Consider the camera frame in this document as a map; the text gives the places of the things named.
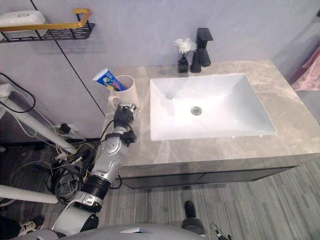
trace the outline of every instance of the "pink towel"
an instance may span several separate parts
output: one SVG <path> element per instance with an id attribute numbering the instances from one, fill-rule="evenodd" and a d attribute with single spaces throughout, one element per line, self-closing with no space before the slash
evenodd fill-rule
<path id="1" fill-rule="evenodd" d="M 320 90 L 320 46 L 302 68 L 307 71 L 291 85 L 292 88 L 295 91 Z"/>

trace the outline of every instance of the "white sink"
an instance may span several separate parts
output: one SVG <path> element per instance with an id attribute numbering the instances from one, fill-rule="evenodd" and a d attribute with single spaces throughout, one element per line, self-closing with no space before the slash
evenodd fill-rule
<path id="1" fill-rule="evenodd" d="M 276 133 L 245 74 L 150 80 L 152 141 Z"/>

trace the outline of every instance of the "gold rail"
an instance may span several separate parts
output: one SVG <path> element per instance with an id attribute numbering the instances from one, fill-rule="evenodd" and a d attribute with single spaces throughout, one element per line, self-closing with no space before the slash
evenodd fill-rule
<path id="1" fill-rule="evenodd" d="M 33 25 L 18 25 L 18 26 L 0 26 L 0 32 L 23 31 L 23 30 L 39 30 L 39 29 L 78 29 L 83 27 L 88 21 L 91 13 L 88 8 L 75 8 L 75 14 L 85 14 L 78 22 L 64 22 L 51 24 L 33 24 Z"/>

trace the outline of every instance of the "white flower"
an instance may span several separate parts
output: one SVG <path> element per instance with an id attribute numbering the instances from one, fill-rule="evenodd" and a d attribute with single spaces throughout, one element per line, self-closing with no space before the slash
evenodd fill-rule
<path id="1" fill-rule="evenodd" d="M 195 51 L 197 49 L 197 44 L 187 37 L 185 40 L 179 38 L 175 40 L 175 45 L 178 47 L 178 51 L 183 55 L 187 54 L 190 51 Z"/>

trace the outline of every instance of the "marble countertop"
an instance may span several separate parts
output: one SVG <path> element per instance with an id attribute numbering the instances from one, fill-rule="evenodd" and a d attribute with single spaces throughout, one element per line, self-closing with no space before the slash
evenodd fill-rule
<path id="1" fill-rule="evenodd" d="M 178 73 L 175 65 L 118 67 L 115 73 L 135 79 L 140 99 L 132 124 L 137 142 L 122 153 L 123 177 L 287 167 L 299 164 L 288 156 L 320 153 L 319 124 L 270 60 L 212 63 L 200 73 Z M 247 75 L 277 134 L 151 141 L 150 79 L 221 74 Z M 108 103 L 104 125 L 114 111 Z"/>

